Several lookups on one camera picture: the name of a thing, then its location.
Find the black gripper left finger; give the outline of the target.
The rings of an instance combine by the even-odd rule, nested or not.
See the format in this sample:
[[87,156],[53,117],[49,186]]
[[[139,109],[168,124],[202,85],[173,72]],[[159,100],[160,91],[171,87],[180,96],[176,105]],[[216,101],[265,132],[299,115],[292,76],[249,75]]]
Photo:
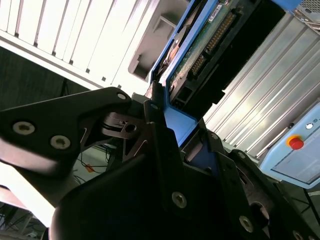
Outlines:
[[[164,106],[154,82],[145,96],[108,87],[3,110],[0,183],[34,213],[195,212],[195,172],[180,160]],[[73,187],[78,155],[113,138],[124,140],[120,166]]]

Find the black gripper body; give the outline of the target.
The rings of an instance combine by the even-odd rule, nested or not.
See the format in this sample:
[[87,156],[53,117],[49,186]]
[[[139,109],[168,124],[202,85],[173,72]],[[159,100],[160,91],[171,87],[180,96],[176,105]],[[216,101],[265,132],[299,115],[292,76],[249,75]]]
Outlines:
[[187,205],[177,214],[161,203],[156,166],[144,156],[69,192],[57,206],[52,240],[250,240],[239,217],[247,209],[227,207],[219,182],[184,165]]

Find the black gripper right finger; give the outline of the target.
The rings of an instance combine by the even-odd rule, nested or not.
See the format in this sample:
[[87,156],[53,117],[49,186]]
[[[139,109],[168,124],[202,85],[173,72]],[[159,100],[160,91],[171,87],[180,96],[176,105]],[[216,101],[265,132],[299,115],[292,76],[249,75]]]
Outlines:
[[233,160],[252,214],[252,223],[268,240],[318,240],[289,199],[275,187],[243,151],[233,149]]

